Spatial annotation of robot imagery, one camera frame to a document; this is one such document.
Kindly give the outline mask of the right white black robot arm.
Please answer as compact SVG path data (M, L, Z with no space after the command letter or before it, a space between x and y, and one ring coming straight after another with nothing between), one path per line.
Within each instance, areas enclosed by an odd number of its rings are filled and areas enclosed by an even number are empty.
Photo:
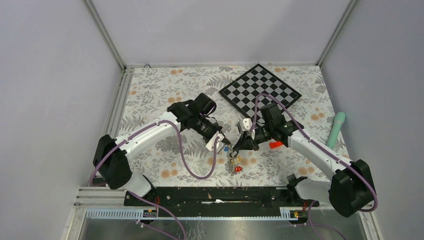
M270 103L260 109L264 125L256 126L251 118L239 121L240 138L232 148L235 152L257 151L260 144L273 140L311 161L328 181L308 177L291 177L287 201L293 206L305 200L331 205L341 216L356 212L372 212L378 207L378 197L369 165L337 154L309 135L296 120L287 120L283 111Z

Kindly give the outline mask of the large grey metal keyring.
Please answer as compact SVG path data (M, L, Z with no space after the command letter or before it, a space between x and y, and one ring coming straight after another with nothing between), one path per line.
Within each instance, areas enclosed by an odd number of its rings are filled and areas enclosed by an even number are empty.
M238 172L238 167L240 166L238 155L238 151L232 151L228 155L229 159L227 164L227 170L231 175L235 175Z

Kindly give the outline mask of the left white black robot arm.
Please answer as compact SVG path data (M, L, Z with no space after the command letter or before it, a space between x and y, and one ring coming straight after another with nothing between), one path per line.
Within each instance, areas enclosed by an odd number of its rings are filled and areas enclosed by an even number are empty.
M159 117L130 133L116 138L109 134L102 136L93 159L90 185L94 185L96 174L100 174L110 189L124 189L134 194L142 205L152 204L155 200L153 186L145 176L132 172L130 160L173 134L180 141L184 130L199 134L205 141L205 147L216 156L230 145L222 126L209 120L216 107L211 98L201 93L194 100L173 103Z

